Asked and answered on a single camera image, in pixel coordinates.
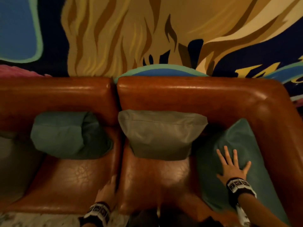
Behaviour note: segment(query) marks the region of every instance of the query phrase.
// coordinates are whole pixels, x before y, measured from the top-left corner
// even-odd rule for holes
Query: light green outline
[[[14,60],[14,59],[2,58],[2,57],[0,57],[0,60],[12,62],[12,63],[29,63],[38,60],[42,55],[43,41],[42,41],[39,16],[38,16],[38,0],[28,0],[28,3],[32,13],[32,20],[33,20],[35,35],[36,35],[36,42],[37,42],[36,54],[33,57],[27,58],[25,60]]]
[[[131,69],[131,70],[125,72],[121,76],[115,78],[114,83],[117,84],[118,79],[120,77],[132,76],[132,75],[137,74],[139,72],[143,72],[143,71],[147,71],[147,70],[151,70],[151,69],[175,69],[175,70],[178,70],[178,71],[187,72],[187,73],[195,75],[195,76],[208,76],[208,75],[206,75],[202,72],[199,72],[195,69],[188,68],[188,67],[181,66],[181,65],[176,65],[176,64],[151,64],[151,65],[146,65],[146,66],[143,66],[143,67]]]

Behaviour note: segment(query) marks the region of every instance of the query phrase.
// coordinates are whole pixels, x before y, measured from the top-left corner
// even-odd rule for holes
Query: bracelet
[[[79,218],[80,226],[87,223],[96,225],[96,227],[106,227],[109,222],[110,209],[106,202],[97,202],[93,204],[84,217]]]
[[[226,183],[229,194],[229,204],[236,209],[238,198],[243,193],[248,193],[257,198],[256,192],[252,189],[250,184],[242,178],[231,178]]]

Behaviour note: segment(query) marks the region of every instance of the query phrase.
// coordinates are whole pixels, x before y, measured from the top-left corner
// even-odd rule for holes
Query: yellow lettering
[[[300,84],[300,83],[303,83],[303,80],[301,81],[298,81],[298,79],[302,78],[303,76],[300,76],[300,77],[296,77],[294,79],[291,80],[291,82],[295,83],[295,84]]]
[[[251,67],[247,67],[247,68],[241,68],[241,69],[237,69],[235,72],[238,73],[238,77],[239,78],[244,78],[244,77],[247,76],[247,74],[251,70],[253,70],[253,69],[257,68],[257,67],[260,67],[260,66],[261,66],[261,64],[260,65],[255,65],[255,66],[251,66]]]
[[[280,64],[280,62],[272,64],[268,68],[265,68],[263,71],[261,71],[258,74],[254,75],[252,78],[257,78],[257,77],[259,77],[262,74],[264,74],[263,77],[267,76],[271,72],[275,71],[278,68],[279,64]]]

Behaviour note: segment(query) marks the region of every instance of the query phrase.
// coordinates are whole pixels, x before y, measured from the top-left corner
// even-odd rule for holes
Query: floor
[[[0,227],[79,227],[79,215],[54,215],[36,213],[0,214]],[[113,211],[108,227],[125,227],[128,216]]]

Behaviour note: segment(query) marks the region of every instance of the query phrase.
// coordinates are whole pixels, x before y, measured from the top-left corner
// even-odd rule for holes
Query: brown leather couch
[[[207,116],[228,128],[246,118],[291,224],[302,226],[303,122],[284,87],[265,79],[128,76],[118,80],[122,110],[172,110]],[[179,206],[196,220],[208,216],[238,224],[234,213],[214,213],[199,199],[195,159],[166,162],[140,159],[125,142],[119,210],[131,214],[161,204]]]
[[[43,111],[92,111],[114,141],[96,160],[46,156],[25,196],[1,211],[84,214],[98,189],[118,173],[122,152],[119,106],[112,79],[19,78],[0,81],[0,130],[30,131]]]

